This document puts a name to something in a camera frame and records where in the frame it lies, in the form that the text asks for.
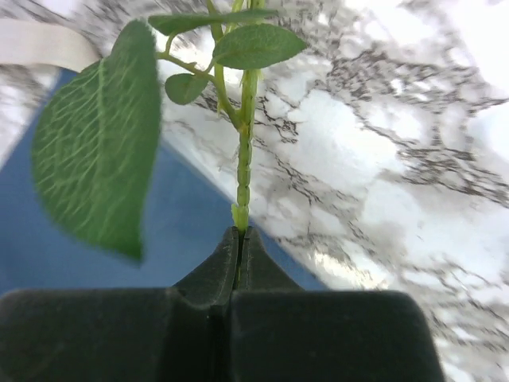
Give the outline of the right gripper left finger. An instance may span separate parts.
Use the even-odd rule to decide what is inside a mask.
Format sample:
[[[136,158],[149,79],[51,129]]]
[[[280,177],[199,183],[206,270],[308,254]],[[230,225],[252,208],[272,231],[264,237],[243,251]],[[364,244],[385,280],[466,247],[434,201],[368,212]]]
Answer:
[[[228,380],[225,307],[238,249],[229,228],[171,287],[4,294],[2,380]]]

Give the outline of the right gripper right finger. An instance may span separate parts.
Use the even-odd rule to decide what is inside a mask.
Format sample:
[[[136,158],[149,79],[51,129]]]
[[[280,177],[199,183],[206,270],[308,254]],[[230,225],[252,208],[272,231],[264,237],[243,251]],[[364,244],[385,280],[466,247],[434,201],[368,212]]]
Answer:
[[[301,290],[243,236],[228,306],[233,381],[442,381],[419,305],[394,290]]]

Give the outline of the blue wrapping paper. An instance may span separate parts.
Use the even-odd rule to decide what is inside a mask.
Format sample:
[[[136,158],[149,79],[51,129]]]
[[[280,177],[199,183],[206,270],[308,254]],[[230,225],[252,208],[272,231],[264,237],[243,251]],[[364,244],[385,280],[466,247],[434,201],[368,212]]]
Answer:
[[[114,185],[64,223],[38,192],[38,115],[1,169],[1,292],[170,287],[206,260],[232,226],[231,206],[162,145],[136,144],[106,167]]]

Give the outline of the pink flower bouquet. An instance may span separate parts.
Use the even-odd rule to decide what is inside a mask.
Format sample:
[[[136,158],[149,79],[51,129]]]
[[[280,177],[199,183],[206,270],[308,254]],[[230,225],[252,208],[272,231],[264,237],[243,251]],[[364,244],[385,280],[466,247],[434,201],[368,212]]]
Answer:
[[[80,210],[79,192],[93,207],[112,190],[106,167],[127,157],[136,144],[158,144],[162,98],[186,105],[208,85],[238,133],[236,201],[231,207],[239,234],[235,289],[243,236],[250,231],[252,138],[261,71],[306,48],[293,31],[270,24],[274,10],[263,1],[237,1],[219,13],[157,14],[129,22],[111,54],[87,66],[56,92],[41,113],[33,137],[38,192],[48,212],[64,223]]]

